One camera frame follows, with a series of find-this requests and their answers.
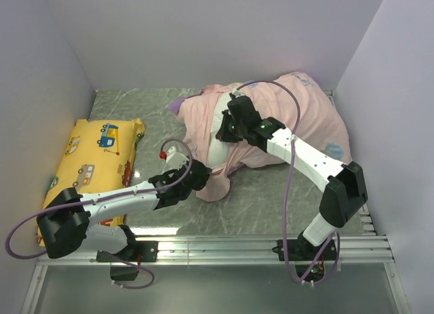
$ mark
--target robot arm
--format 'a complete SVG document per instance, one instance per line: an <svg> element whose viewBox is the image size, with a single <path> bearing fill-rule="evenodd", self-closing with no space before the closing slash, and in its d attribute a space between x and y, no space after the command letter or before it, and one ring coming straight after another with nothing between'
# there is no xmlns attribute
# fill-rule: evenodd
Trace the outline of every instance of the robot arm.
<svg viewBox="0 0 434 314"><path fill-rule="evenodd" d="M246 139L250 145L287 163L291 161L291 141L294 141L294 167L323 192L318 215L298 237L300 248L309 253L337 228L343 227L368 200L363 170L355 162L345 165L329 158L293 135L278 120L262 119L250 98L240 92L237 94L231 94L232 100L228 110L223 112L222 126L216 137L225 142Z"/></svg>
<svg viewBox="0 0 434 314"><path fill-rule="evenodd" d="M205 187L211 170L200 161L189 159L175 148L164 155L171 168L145 182L124 189L105 193L78 194L75 188L63 190L49 205L82 201L85 205L53 211L37 217L37 224L44 240L47 255L61 258L75 250L101 250L117 255L122 260L140 253L140 244L126 225L107 227L99 222L139 210L157 210L185 200L192 190ZM160 191L140 193L146 189L167 186L179 179L191 168L177 185Z"/></svg>

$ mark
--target cartoon vehicle print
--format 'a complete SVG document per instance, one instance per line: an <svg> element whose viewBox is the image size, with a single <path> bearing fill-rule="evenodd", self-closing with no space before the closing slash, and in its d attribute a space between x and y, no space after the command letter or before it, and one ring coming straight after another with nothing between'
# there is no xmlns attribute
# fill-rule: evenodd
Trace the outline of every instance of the cartoon vehicle print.
<svg viewBox="0 0 434 314"><path fill-rule="evenodd" d="M116 152L104 149L108 153L115 153L119 155L119 139L118 139L119 128L116 125L110 123L104 124L101 129L101 139L97 141L98 146L101 148L111 148L116 144Z"/></svg>
<svg viewBox="0 0 434 314"><path fill-rule="evenodd" d="M85 185L89 185L92 180L92 176L94 175L95 165L82 165L78 170L78 177L73 183L73 187L76 188L77 192L80 191L82 187Z"/></svg>
<svg viewBox="0 0 434 314"><path fill-rule="evenodd" d="M75 149L77 149L77 147L79 146L79 143L80 143L80 136L78 137L73 136L68 142L68 146L66 147L65 150L65 156L69 156L71 153L73 153Z"/></svg>
<svg viewBox="0 0 434 314"><path fill-rule="evenodd" d="M52 181L52 183L50 184L50 187L48 188L48 190L51 190L52 188L54 188L57 184L59 183L59 177L55 177Z"/></svg>
<svg viewBox="0 0 434 314"><path fill-rule="evenodd" d="M131 176L133 174L133 171L131 169L131 163L127 160L127 163L125 164L125 171L122 175L122 185L123 187L128 187L131 185Z"/></svg>
<svg viewBox="0 0 434 314"><path fill-rule="evenodd" d="M136 141L134 143L135 148L137 148L137 144L142 139L142 137L143 137L143 133L137 133L137 138L136 138Z"/></svg>

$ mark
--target metal bar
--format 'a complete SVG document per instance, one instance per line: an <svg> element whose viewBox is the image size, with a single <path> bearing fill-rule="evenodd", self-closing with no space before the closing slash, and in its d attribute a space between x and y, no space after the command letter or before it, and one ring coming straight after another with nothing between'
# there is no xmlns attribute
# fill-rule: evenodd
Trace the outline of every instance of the metal bar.
<svg viewBox="0 0 434 314"><path fill-rule="evenodd" d="M26 299L22 305L21 314L33 314L35 312L47 269L48 266L46 265L37 265L35 267Z"/></svg>
<svg viewBox="0 0 434 314"><path fill-rule="evenodd" d="M408 304L406 293L404 292L404 289L401 285L396 264L385 263L384 268L386 269L387 278L389 279L389 284L391 285L392 295L395 299L398 313L410 314L410 305Z"/></svg>
<svg viewBox="0 0 434 314"><path fill-rule="evenodd" d="M271 249L280 236L207 236L207 237L138 237L138 241L158 241L157 262L153 265L234 265L282 264ZM383 236L342 237L340 261L342 263L392 263L389 242ZM300 261L297 264L308 264ZM38 259L39 265L112 265L96 262L96 251L79 251L60 259L46 255Z"/></svg>

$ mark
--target gray wall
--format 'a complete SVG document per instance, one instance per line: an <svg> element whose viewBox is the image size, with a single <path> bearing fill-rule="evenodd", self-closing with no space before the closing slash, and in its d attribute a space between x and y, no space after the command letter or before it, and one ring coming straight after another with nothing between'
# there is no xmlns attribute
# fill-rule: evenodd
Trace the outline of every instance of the gray wall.
<svg viewBox="0 0 434 314"><path fill-rule="evenodd" d="M40 210L75 120L87 117L94 91L44 0L0 0L0 240ZM35 222L14 249L35 251ZM33 274L32 260L0 249L2 313L18 313Z"/></svg>
<svg viewBox="0 0 434 314"><path fill-rule="evenodd" d="M384 0L336 101L413 313L434 304L433 19L434 0Z"/></svg>
<svg viewBox="0 0 434 314"><path fill-rule="evenodd" d="M96 88L308 71L336 88L382 0L47 0Z"/></svg>

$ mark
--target pillow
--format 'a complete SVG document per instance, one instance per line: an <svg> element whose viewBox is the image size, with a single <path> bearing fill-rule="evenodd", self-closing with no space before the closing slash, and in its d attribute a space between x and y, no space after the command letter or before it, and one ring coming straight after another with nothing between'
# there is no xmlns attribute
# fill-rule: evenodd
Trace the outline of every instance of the pillow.
<svg viewBox="0 0 434 314"><path fill-rule="evenodd" d="M351 161L347 129L338 112L318 84L306 73L294 72L283 75L276 82L287 87L301 108L301 120L296 135L329 157L344 163ZM246 165L259 168L283 161L266 154L246 141L222 145L216 139L221 123L221 112L226 107L229 92L240 86L211 85L199 94L179 98L168 106L177 120L185 124L184 141L192 150L193 157L207 167L212 175L206 187L196 195L206 201L222 199L229 191L228 175ZM274 117L293 128L296 107L291 96L280 87L270 83L253 83L241 90L252 99L262 118Z"/></svg>
<svg viewBox="0 0 434 314"><path fill-rule="evenodd" d="M66 145L43 208L63 190L75 187L78 193L100 193L128 187L136 147L145 131L142 120L77 121ZM100 224L117 226L123 216ZM43 241L38 231L39 244Z"/></svg>

